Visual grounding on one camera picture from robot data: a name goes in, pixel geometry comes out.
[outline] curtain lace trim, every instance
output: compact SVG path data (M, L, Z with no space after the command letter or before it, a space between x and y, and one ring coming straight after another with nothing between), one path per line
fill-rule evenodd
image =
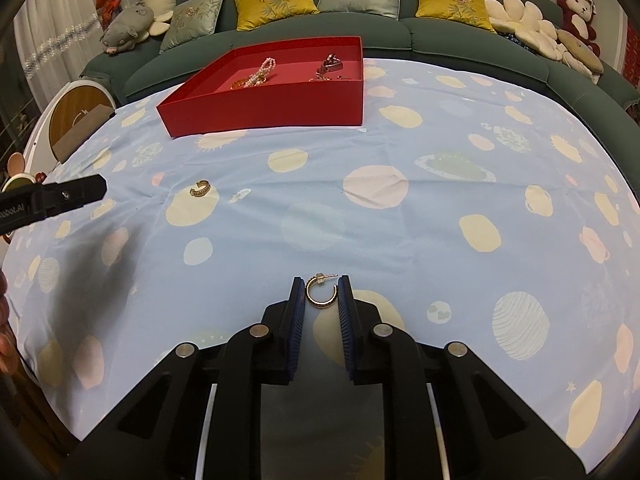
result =
M75 42L85 40L96 28L101 28L100 18L96 14L88 22L67 28L56 38L49 38L22 64L27 81L40 70L48 60L67 51Z

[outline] bed sheet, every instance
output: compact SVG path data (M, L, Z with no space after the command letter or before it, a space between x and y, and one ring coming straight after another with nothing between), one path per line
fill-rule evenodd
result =
M605 150L505 82L401 60L365 75L362 127L171 140L169 90L56 168L48 182L102 174L107 195L17 232L4 272L18 348L76 436L177 344L223 343L324 272L421 343L467 343L588 470L622 437L640 207ZM382 478L381 406L347 380L337 307L308 305L294 383L264 389L264 478Z

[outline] green sofa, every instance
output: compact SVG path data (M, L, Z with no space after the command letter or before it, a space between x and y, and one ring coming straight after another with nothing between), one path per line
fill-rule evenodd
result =
M550 0L528 1L561 26L558 5ZM401 0L400 4L397 21L331 12L286 18L241 32L236 31L234 0L224 0L215 34L163 54L158 54L161 38L150 38L130 52L113 57L100 54L81 76L103 83L120 104L126 104L187 80L238 46L315 36L360 36L366 57L410 59L481 73L548 96L587 125L623 169L632 189L640 192L640 165L636 163L640 129L624 111L640 101L640 94L612 67L605 65L596 86L564 64L536 56L496 34L447 20L416 18L418 0Z

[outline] polka dot tablecloth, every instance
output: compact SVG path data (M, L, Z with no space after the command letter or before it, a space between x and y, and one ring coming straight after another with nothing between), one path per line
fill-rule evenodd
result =
M79 438L177 344L223 343L324 272L421 343L467 343L588 470L619 441L640 406L640 207L606 152L504 82L397 60L365 75L361 127L171 140L164 91L49 177L108 181L17 232L4 266L19 349ZM381 479L382 434L337 307L308 306L296 380L264 389L264 477Z

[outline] open red box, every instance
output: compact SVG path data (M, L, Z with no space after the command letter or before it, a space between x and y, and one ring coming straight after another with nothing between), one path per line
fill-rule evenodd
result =
M309 81L329 54L343 68L327 73L329 81ZM231 89L267 57L276 67L264 85ZM363 88L359 37L274 41L227 52L162 101L158 113L174 139L274 126L361 126Z

